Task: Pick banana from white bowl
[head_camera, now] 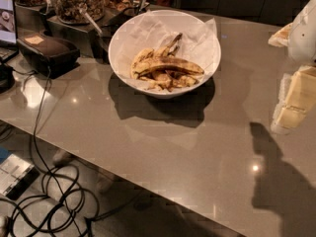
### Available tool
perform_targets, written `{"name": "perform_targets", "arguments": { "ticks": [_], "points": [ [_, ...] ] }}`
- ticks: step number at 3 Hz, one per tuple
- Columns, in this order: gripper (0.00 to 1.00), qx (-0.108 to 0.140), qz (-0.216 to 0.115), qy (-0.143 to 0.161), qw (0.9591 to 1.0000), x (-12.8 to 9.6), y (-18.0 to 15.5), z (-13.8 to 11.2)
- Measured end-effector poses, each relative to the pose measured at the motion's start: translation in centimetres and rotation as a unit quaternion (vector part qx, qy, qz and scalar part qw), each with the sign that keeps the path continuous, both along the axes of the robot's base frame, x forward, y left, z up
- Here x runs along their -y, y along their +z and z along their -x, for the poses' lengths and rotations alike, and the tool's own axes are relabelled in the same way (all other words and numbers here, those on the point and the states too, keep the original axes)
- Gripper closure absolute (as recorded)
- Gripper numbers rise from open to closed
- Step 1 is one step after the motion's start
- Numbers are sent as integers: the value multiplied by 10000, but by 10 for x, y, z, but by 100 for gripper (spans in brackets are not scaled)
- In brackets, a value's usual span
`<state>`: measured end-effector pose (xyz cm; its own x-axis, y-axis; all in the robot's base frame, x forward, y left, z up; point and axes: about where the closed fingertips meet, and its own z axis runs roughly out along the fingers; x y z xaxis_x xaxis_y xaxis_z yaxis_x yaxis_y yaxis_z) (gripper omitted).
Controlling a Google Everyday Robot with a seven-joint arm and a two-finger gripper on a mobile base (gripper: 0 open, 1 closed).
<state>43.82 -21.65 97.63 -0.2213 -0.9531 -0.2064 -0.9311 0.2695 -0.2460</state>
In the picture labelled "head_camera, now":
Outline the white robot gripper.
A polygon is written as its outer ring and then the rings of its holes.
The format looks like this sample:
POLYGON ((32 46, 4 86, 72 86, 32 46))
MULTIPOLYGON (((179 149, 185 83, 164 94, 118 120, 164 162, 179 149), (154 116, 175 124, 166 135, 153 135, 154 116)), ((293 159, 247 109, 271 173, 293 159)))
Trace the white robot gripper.
MULTIPOLYGON (((268 44, 287 46, 288 55, 299 64, 316 64, 316 0, 309 0, 293 23, 274 33, 268 44)), ((316 68, 300 66, 290 74, 284 74, 279 85, 272 132, 289 134, 300 126, 316 105, 316 68)))

